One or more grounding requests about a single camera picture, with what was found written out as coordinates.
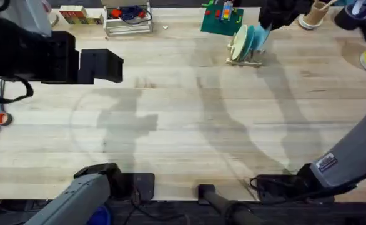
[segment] teal plate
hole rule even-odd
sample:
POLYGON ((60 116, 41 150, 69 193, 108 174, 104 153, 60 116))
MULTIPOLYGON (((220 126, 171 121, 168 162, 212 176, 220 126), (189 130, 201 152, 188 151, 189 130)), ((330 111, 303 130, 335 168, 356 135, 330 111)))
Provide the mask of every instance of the teal plate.
POLYGON ((261 50, 262 46, 265 44, 266 40, 269 37, 270 30, 272 25, 270 25, 267 29, 264 29, 261 25, 258 25, 255 29, 255 37, 252 42, 251 48, 254 50, 261 50))
POLYGON ((240 55, 240 60, 244 60, 245 57, 248 55, 251 49, 252 41, 254 40, 254 33, 255 33, 255 27, 250 26, 247 30, 247 39, 245 40, 245 44, 243 47, 243 50, 240 55))

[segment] wood grain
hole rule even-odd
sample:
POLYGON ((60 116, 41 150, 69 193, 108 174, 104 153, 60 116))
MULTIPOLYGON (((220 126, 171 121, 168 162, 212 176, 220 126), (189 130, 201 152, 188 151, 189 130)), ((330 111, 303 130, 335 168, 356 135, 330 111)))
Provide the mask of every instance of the wood grain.
MULTIPOLYGON (((195 199, 213 183, 229 199, 254 200, 243 180, 296 172, 328 151, 366 113, 366 50, 358 31, 331 20, 272 32, 267 66, 225 64, 230 37, 200 32, 205 9, 154 9, 154 33, 110 37, 101 26, 55 29, 78 49, 124 58, 124 82, 35 83, 34 97, 7 107, 0 132, 0 199, 56 197, 84 166, 115 162, 156 175, 156 199, 195 199)), ((257 24, 259 10, 245 9, 257 24)), ((6 96, 24 92, 7 83, 6 96)), ((366 201, 366 181, 339 201, 366 201)))

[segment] cup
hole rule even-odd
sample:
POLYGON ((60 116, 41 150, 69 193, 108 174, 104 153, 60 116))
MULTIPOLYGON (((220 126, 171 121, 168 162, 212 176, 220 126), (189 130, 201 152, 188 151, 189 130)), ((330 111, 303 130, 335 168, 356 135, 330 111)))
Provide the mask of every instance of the cup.
POLYGON ((321 10, 325 5, 326 3, 321 1, 313 3, 308 15, 304 16, 304 22, 311 26, 321 24, 323 17, 325 17, 327 11, 329 11, 329 7, 321 10))

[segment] orange scissors handle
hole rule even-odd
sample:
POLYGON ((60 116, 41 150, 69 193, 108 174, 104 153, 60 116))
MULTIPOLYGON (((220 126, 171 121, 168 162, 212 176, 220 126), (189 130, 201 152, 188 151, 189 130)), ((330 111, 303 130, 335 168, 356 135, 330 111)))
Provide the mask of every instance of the orange scissors handle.
POLYGON ((0 125, 1 126, 7 126, 12 123, 12 115, 6 112, 4 109, 2 109, 2 106, 0 106, 0 125))

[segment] gray robot arm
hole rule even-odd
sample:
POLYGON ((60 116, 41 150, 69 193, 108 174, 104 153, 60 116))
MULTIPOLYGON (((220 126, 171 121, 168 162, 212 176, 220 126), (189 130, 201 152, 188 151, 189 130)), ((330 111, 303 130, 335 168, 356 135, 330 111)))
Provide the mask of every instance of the gray robot arm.
POLYGON ((69 187, 34 215, 26 225, 83 225, 109 197, 140 200, 154 197, 152 173, 122 173, 115 163, 88 166, 74 175, 69 187))
POLYGON ((78 177, 25 225, 86 224, 110 194, 106 175, 88 174, 78 177))
POLYGON ((356 188, 364 179, 366 115, 329 152, 305 164, 296 175, 258 175, 253 188, 261 201, 273 203, 332 197, 356 188))

